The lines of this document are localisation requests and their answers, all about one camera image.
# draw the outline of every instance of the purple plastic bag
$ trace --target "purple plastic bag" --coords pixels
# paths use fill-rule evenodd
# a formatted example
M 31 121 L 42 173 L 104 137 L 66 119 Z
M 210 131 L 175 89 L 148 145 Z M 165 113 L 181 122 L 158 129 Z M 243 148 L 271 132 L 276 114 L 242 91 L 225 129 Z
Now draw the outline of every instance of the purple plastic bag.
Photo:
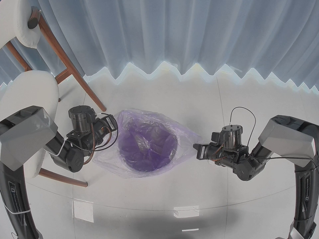
M 119 127 L 117 142 L 96 152 L 93 162 L 120 177 L 164 173 L 196 155 L 193 144 L 202 142 L 198 134 L 163 114 L 126 109 L 114 117 Z

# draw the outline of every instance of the chair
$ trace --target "chair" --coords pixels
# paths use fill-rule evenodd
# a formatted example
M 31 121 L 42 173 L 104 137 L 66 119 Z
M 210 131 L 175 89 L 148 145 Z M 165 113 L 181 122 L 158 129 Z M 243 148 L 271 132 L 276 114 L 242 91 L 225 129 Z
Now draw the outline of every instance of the chair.
M 38 24 L 32 29 L 28 27 L 30 14 L 31 6 L 29 5 L 27 0 L 0 1 L 0 48 L 7 44 L 7 46 L 10 47 L 10 50 L 12 51 L 12 47 L 14 48 L 14 46 L 12 45 L 10 40 L 14 37 L 17 37 L 17 39 L 23 45 L 31 48 L 36 48 L 37 43 L 40 39 L 41 28 L 42 30 L 44 29 L 43 31 L 47 35 L 50 35 L 50 31 L 48 30 L 48 26 L 46 25 L 43 17 L 40 17 L 40 27 Z M 25 72 L 21 73 L 7 87 L 5 94 L 2 96 L 2 99 L 0 100 L 0 121 L 17 112 L 18 110 L 32 105 L 43 107 L 49 114 L 49 116 L 54 119 L 59 100 L 58 82 L 63 77 L 65 77 L 65 73 L 60 74 L 58 77 L 55 78 L 48 72 L 32 70 L 18 52 L 14 55 L 22 65 L 25 65 Z M 69 62 L 67 65 L 67 72 L 70 71 L 72 74 L 77 75 L 77 77 L 81 77 L 74 66 L 71 67 L 70 63 L 71 62 Z M 24 173 L 26 178 L 33 178 L 37 175 L 42 175 L 54 180 L 87 187 L 87 182 L 74 180 L 72 178 L 68 178 L 42 169 L 41 166 L 44 157 L 45 150 L 42 148 L 24 164 Z

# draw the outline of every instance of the curtain fold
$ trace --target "curtain fold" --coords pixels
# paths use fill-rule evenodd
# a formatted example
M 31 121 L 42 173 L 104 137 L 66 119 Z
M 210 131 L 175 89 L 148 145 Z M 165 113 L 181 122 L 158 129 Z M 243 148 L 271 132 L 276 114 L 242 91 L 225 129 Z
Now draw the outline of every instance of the curtain fold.
M 117 78 L 133 63 L 147 74 L 163 61 L 181 74 L 199 63 L 213 75 L 224 64 L 239 77 L 255 68 L 297 86 L 319 88 L 319 0 L 30 0 L 84 75 L 107 67 Z M 59 74 L 65 66 L 40 39 L 13 40 L 30 66 Z M 0 50 L 0 82 L 21 72 Z

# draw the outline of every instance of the white zip tie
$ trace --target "white zip tie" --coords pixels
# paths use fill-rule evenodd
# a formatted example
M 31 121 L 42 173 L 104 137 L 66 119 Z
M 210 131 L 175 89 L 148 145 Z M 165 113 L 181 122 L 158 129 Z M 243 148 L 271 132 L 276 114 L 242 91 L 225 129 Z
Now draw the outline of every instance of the white zip tie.
M 31 211 L 31 209 L 29 209 L 28 211 L 24 211 L 24 212 L 13 213 L 12 211 L 9 210 L 9 208 L 4 203 L 3 203 L 3 205 L 8 210 L 8 212 L 11 213 L 11 214 L 23 214 L 23 213 L 28 213 L 28 212 Z
M 64 144 L 65 144 L 65 141 L 66 141 L 66 137 L 64 138 L 64 141 L 63 141 L 63 144 L 62 144 L 62 146 L 61 146 L 61 149 L 60 149 L 60 151 L 59 151 L 59 153 L 58 154 L 53 154 L 53 153 L 51 153 L 51 152 L 49 152 L 51 155 L 53 155 L 53 156 L 59 156 L 60 155 L 60 153 L 61 153 L 61 151 L 62 151 L 62 148 L 63 148 L 63 146 L 64 146 Z

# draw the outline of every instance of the brown wire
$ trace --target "brown wire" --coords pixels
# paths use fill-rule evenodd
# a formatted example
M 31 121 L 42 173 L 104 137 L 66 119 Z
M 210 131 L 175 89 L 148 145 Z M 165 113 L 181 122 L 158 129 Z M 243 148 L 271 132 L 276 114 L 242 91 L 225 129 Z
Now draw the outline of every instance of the brown wire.
M 109 137 L 108 137 L 108 140 L 106 141 L 106 144 L 108 144 L 110 142 L 110 140 L 111 140 L 112 132 L 111 132 L 111 130 L 108 127 L 106 127 L 106 129 L 109 132 Z M 83 163 L 83 165 L 86 165 L 87 163 L 89 163 L 91 161 L 91 159 L 93 158 L 94 150 L 95 150 L 95 133 L 94 133 L 94 128 L 93 128 L 93 124 L 92 123 L 91 123 L 91 132 L 92 132 L 92 135 L 93 135 L 93 148 L 92 148 L 90 157 Z
M 212 156 L 214 156 L 217 152 L 219 152 L 223 146 L 224 146 L 224 144 L 222 144 L 222 145 L 214 152 L 214 154 L 213 154 Z M 216 162 L 216 161 L 220 161 L 220 160 L 222 160 L 222 159 L 225 158 L 225 157 L 218 158 L 218 159 L 212 159 L 212 161 L 215 161 L 215 162 Z

